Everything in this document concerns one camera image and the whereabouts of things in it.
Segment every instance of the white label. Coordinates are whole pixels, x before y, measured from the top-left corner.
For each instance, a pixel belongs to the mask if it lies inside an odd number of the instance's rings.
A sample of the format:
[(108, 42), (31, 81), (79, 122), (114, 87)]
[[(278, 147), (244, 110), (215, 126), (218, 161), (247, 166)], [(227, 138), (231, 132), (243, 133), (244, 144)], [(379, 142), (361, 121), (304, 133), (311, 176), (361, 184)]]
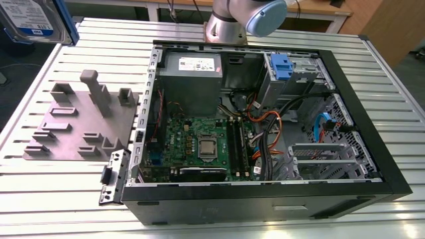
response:
[(262, 174), (262, 168), (260, 167), (254, 167), (254, 173), (255, 174)]
[(43, 35), (43, 31), (40, 31), (40, 30), (31, 29), (31, 31), (36, 35)]
[(214, 58), (183, 57), (179, 59), (180, 71), (215, 71)]
[(254, 101), (254, 102), (252, 102), (252, 105), (254, 105), (258, 109), (259, 109), (259, 108), (260, 108), (260, 106), (262, 106), (262, 105), (260, 105), (260, 103), (259, 103), (258, 101)]
[(0, 0), (0, 5), (16, 27), (54, 30), (43, 8), (32, 0)]

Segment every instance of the metal table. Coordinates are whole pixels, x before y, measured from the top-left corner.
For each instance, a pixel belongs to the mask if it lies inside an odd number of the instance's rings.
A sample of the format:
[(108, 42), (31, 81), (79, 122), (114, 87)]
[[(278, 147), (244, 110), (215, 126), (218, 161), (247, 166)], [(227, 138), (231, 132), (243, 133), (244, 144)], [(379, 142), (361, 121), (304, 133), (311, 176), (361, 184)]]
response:
[(0, 235), (92, 238), (423, 238), (425, 114), (368, 41), (357, 36), (278, 31), (252, 45), (327, 49), (363, 101), (413, 194), (329, 220), (146, 227), (124, 206), (99, 207), (103, 162), (26, 161), (56, 82), (84, 90), (80, 71), (99, 71), (110, 91), (144, 92), (152, 40), (203, 41), (203, 26), (87, 18), (76, 47), (56, 45), (0, 135)]

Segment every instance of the metal bracket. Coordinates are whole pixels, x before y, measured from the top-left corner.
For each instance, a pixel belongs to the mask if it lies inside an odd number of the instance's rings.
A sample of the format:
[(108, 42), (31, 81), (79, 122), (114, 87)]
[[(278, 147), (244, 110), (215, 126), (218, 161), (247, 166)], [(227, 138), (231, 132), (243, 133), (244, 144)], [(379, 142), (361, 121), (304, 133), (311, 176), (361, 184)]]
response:
[(126, 175), (131, 151), (122, 149), (112, 152), (110, 163), (102, 173), (100, 182), (104, 184), (99, 198), (99, 205), (123, 205), (122, 196), (126, 186)]

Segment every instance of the ram slot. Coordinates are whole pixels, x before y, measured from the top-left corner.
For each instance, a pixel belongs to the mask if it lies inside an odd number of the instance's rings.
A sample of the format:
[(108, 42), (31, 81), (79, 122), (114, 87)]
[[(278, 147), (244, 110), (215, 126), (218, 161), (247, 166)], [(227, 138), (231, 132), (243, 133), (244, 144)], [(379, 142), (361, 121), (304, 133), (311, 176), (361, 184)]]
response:
[(246, 140), (244, 140), (244, 133), (240, 121), (235, 121), (234, 123), (234, 134), (235, 134), (235, 142), (236, 142), (236, 160), (239, 164), (239, 172), (246, 172), (246, 157), (244, 157), (244, 150), (246, 150)]
[(238, 164), (238, 146), (236, 146), (236, 140), (235, 140), (235, 131), (234, 131), (234, 121), (230, 119), (227, 121), (227, 148), (228, 148), (228, 157), (231, 161), (231, 172), (232, 175), (239, 173), (239, 164)]

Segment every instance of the hard drive label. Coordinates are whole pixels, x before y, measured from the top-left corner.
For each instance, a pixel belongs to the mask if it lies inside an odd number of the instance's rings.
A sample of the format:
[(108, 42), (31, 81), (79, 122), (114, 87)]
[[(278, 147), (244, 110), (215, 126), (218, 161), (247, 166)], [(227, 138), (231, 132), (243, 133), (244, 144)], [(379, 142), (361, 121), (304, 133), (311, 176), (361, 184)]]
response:
[(12, 23), (26, 34), (44, 36), (54, 34), (54, 27), (36, 2), (32, 0), (0, 0), (0, 5)]

